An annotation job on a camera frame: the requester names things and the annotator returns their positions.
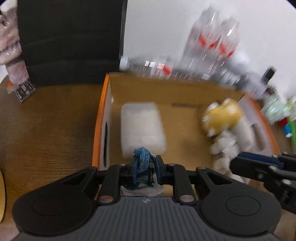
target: wood grain surface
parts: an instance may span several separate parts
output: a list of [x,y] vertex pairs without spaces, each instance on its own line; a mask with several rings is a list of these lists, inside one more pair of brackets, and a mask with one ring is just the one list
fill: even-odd
[[39,87],[23,104],[0,84],[0,169],[7,205],[0,241],[18,234],[12,205],[24,193],[91,166],[102,85]]

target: plush toy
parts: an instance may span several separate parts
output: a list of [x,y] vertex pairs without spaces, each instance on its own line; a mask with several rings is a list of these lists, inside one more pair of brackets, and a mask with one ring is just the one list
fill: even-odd
[[217,155],[213,169],[237,181],[248,184],[248,178],[232,174],[230,162],[240,151],[250,151],[255,135],[244,111],[235,100],[226,99],[221,105],[212,103],[205,111],[202,125],[208,137],[216,136],[210,151]]
[[237,137],[240,151],[250,150],[255,142],[255,135],[244,111],[233,99],[226,99],[221,105],[212,103],[205,111],[202,125],[208,137],[230,130]]
[[216,157],[213,162],[213,170],[239,182],[248,184],[250,179],[232,174],[229,168],[231,160],[239,154],[237,137],[232,132],[224,130],[215,137],[214,142],[210,148],[211,154]]

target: gray gripper base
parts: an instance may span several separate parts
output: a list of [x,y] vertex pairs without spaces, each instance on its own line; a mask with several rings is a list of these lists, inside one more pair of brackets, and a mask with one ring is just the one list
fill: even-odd
[[122,197],[117,204],[99,207],[77,230],[57,237],[20,233],[14,241],[279,241],[272,234],[238,238],[210,228],[193,207],[171,197]]

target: small black card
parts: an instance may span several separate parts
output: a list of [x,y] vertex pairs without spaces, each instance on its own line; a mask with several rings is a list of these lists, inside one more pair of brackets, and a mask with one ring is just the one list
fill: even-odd
[[19,87],[15,90],[15,94],[18,100],[23,103],[25,99],[27,99],[31,94],[36,91],[36,88],[31,84],[29,80],[19,85]]
[[153,187],[153,173],[154,173],[154,165],[152,163],[149,164],[148,168],[148,186]]

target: red object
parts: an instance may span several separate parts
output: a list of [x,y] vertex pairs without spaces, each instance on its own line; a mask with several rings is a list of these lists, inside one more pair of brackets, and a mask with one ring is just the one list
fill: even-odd
[[206,44],[207,44],[207,41],[205,40],[205,38],[202,35],[200,35],[198,37],[198,41],[202,47],[206,46]]
[[217,44],[217,41],[211,43],[211,44],[209,45],[209,49],[214,48],[214,47],[216,46],[216,44]]
[[288,119],[285,117],[284,119],[278,121],[278,124],[282,127],[284,127],[286,124],[288,124]]
[[222,54],[225,54],[226,53],[226,47],[225,47],[225,45],[221,43],[220,46],[219,46],[219,50],[220,50],[220,52]]
[[235,50],[230,51],[230,52],[227,54],[227,57],[231,57],[231,56],[233,55],[234,51],[235,51]]
[[163,67],[163,72],[166,74],[166,75],[169,75],[172,73],[171,69],[169,67],[167,67],[166,65],[164,65]]

